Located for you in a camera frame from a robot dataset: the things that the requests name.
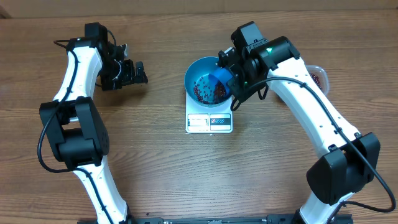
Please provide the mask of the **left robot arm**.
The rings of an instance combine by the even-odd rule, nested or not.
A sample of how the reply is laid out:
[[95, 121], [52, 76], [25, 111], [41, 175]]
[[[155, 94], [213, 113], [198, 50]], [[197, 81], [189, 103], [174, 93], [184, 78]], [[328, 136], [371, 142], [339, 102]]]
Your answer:
[[118, 45], [98, 22], [85, 24], [83, 37], [54, 43], [66, 50], [68, 66], [58, 93], [39, 108], [39, 163], [51, 173], [72, 172], [80, 179], [95, 223], [135, 223], [109, 168], [109, 135], [93, 96], [97, 86], [108, 91], [146, 84], [143, 63], [130, 60], [128, 46]]

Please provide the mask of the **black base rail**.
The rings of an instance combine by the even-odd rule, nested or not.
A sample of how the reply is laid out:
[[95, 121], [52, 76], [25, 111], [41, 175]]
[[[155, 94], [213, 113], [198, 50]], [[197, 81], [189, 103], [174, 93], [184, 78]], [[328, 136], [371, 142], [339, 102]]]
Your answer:
[[127, 223], [138, 224], [293, 224], [299, 223], [295, 215], [268, 215], [266, 217], [252, 218], [186, 218], [186, 219], [163, 219], [163, 218], [137, 218]]

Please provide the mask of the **blue plastic measuring scoop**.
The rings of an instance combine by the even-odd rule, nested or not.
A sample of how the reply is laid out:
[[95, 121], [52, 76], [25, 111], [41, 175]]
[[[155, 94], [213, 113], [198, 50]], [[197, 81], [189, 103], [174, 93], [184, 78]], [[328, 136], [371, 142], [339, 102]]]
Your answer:
[[231, 92], [229, 87], [227, 86], [227, 82], [232, 79], [232, 77], [232, 73], [226, 68], [217, 68], [208, 75], [209, 84], [213, 86], [221, 84], [221, 86], [226, 90], [227, 98], [231, 96]]

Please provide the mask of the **clear plastic container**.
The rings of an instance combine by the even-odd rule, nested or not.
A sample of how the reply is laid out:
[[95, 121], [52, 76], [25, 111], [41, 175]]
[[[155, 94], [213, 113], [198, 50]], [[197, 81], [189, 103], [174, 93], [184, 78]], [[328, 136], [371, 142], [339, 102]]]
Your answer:
[[322, 86], [321, 91], [325, 96], [327, 96], [330, 91], [330, 84], [326, 71], [318, 65], [307, 65], [306, 68], [309, 74], [314, 73], [319, 76]]

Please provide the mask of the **white digital kitchen scale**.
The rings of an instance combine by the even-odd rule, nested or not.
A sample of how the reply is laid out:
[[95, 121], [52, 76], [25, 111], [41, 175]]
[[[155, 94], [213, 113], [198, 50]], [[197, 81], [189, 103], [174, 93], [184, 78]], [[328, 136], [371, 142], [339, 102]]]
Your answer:
[[227, 134], [233, 131], [232, 98], [217, 105], [201, 105], [186, 95], [185, 130], [189, 134]]

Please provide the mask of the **red beans in bowl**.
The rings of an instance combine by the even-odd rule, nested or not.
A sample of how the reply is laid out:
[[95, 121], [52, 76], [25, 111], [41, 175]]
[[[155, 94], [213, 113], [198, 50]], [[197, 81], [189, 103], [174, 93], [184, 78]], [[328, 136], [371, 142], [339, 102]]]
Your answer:
[[195, 99], [205, 105], [216, 105], [227, 99], [226, 90], [221, 84], [217, 86], [210, 85], [208, 76], [202, 76], [197, 81], [194, 81], [192, 90]]

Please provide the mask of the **teal metal bowl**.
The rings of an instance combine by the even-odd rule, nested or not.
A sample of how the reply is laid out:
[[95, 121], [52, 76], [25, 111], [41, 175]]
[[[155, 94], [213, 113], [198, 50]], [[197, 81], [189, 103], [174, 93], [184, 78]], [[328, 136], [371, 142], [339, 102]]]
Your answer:
[[184, 85], [187, 95], [194, 102], [206, 107], [216, 107], [231, 99], [226, 84], [213, 79], [221, 71], [217, 57], [203, 57], [194, 61], [187, 69]]

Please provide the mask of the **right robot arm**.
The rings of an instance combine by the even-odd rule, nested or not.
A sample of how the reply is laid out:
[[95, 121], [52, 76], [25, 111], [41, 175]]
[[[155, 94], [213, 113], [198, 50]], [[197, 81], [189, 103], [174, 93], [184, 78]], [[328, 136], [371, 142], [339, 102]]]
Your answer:
[[298, 50], [286, 37], [267, 40], [248, 22], [232, 34], [233, 48], [218, 54], [222, 71], [217, 80], [233, 96], [231, 109], [252, 95], [264, 99], [274, 91], [290, 108], [318, 156], [307, 171], [311, 188], [307, 202], [290, 223], [351, 223], [338, 211], [374, 178], [380, 142], [373, 133], [361, 134], [333, 107], [311, 77]]

